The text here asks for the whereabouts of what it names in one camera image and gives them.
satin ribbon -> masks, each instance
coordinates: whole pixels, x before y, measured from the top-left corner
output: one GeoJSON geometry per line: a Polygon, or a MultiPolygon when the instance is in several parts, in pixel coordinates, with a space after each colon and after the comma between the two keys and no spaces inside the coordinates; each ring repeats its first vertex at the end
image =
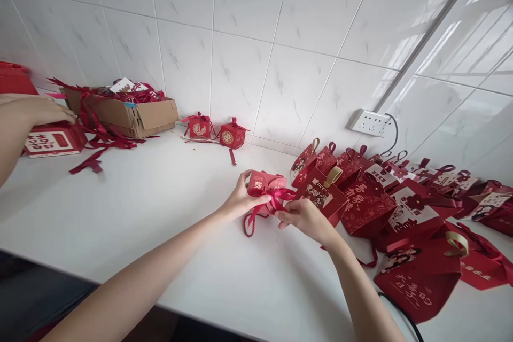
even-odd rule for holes
{"type": "Polygon", "coordinates": [[[508,283],[513,287],[513,263],[509,259],[507,259],[498,249],[495,247],[488,239],[485,237],[472,232],[467,226],[463,223],[458,222],[457,225],[461,228],[461,230],[465,233],[465,235],[472,241],[476,242],[481,249],[474,251],[484,255],[485,257],[493,260],[494,262],[500,263],[502,267],[504,267],[504,271],[506,272],[506,277],[508,279],[508,283]]]}
{"type": "MultiPolygon", "coordinates": [[[[259,197],[262,195],[270,195],[271,196],[270,203],[275,211],[286,211],[285,207],[283,207],[283,205],[279,202],[278,199],[292,200],[296,196],[296,193],[294,191],[289,190],[287,188],[270,189],[267,191],[263,191],[263,190],[259,190],[259,189],[252,189],[252,190],[248,190],[247,194],[252,197],[259,197]]],[[[244,221],[243,221],[244,232],[246,233],[246,236],[248,238],[251,238],[253,236],[253,234],[255,233],[255,219],[256,219],[257,215],[261,216],[263,218],[269,217],[269,214],[262,215],[262,214],[259,214],[259,212],[258,212],[266,204],[267,203],[255,206],[253,211],[244,217],[244,221]],[[253,224],[253,230],[251,231],[250,234],[247,232],[246,222],[247,222],[247,224],[253,224]]]]}

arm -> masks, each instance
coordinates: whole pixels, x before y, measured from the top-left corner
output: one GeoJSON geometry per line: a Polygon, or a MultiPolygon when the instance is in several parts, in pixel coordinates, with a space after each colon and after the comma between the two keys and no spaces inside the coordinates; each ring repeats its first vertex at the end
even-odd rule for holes
{"type": "Polygon", "coordinates": [[[73,112],[44,96],[0,95],[0,187],[11,175],[33,126],[60,120],[75,122],[73,112]]]}
{"type": "Polygon", "coordinates": [[[250,197],[243,172],[228,200],[214,213],[143,255],[86,298],[44,342],[121,341],[146,315],[208,234],[266,203],[269,196],[250,197]]]}
{"type": "Polygon", "coordinates": [[[275,213],[281,221],[278,227],[296,226],[321,243],[330,254],[351,314],[356,339],[360,342],[406,342],[350,247],[324,215],[308,199],[294,200],[285,208],[289,212],[275,213]]]}

black cable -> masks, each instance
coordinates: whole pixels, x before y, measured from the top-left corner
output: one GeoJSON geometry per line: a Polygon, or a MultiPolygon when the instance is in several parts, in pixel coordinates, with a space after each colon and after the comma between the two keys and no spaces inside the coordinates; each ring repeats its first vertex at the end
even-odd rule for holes
{"type": "Polygon", "coordinates": [[[386,151],[383,151],[381,154],[379,154],[379,156],[382,156],[383,154],[386,154],[388,151],[392,151],[392,149],[395,147],[395,145],[397,144],[397,139],[399,137],[399,127],[397,125],[397,121],[395,120],[395,118],[390,115],[389,113],[386,113],[385,115],[388,115],[392,118],[392,120],[394,121],[394,125],[395,125],[395,140],[394,140],[394,144],[392,144],[392,147],[390,147],[388,150],[386,151]]]}
{"type": "Polygon", "coordinates": [[[410,318],[410,316],[408,314],[406,314],[406,312],[401,308],[401,306],[399,306],[397,303],[395,303],[392,299],[390,299],[388,297],[388,295],[386,295],[385,293],[382,293],[382,292],[378,292],[378,295],[380,297],[383,297],[383,298],[386,298],[388,299],[388,301],[397,309],[399,310],[400,312],[402,312],[402,314],[406,317],[406,319],[408,320],[408,322],[410,322],[411,324],[411,327],[413,328],[413,331],[415,331],[415,335],[417,336],[417,340],[418,342],[424,342],[424,338],[422,338],[422,335],[421,335],[421,332],[418,330],[417,328],[417,325],[415,324],[415,322],[410,318]]]}

cardboard box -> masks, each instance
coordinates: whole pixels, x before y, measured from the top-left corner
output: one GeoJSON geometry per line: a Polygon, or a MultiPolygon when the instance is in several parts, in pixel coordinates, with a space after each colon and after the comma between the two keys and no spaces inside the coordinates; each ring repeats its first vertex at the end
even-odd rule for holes
{"type": "MultiPolygon", "coordinates": [[[[60,91],[66,94],[69,108],[78,114],[82,93],[69,88],[61,88],[60,91]]],[[[87,99],[86,103],[102,123],[116,126],[125,136],[135,139],[172,129],[178,120],[176,103],[170,98],[161,102],[135,104],[93,95],[87,99]]],[[[82,123],[85,126],[91,126],[90,122],[82,123]]]]}
{"type": "Polygon", "coordinates": [[[25,152],[30,158],[78,154],[87,143],[82,128],[76,122],[35,126],[25,141],[25,152]]]}

electrical outlet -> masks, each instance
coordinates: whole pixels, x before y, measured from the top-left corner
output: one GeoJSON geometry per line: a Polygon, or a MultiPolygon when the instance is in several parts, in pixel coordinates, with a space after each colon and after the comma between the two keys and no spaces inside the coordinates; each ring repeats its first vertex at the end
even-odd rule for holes
{"type": "Polygon", "coordinates": [[[349,129],[367,135],[385,137],[386,133],[392,131],[389,129],[391,125],[393,122],[390,116],[359,110],[349,125],[349,129]]]}

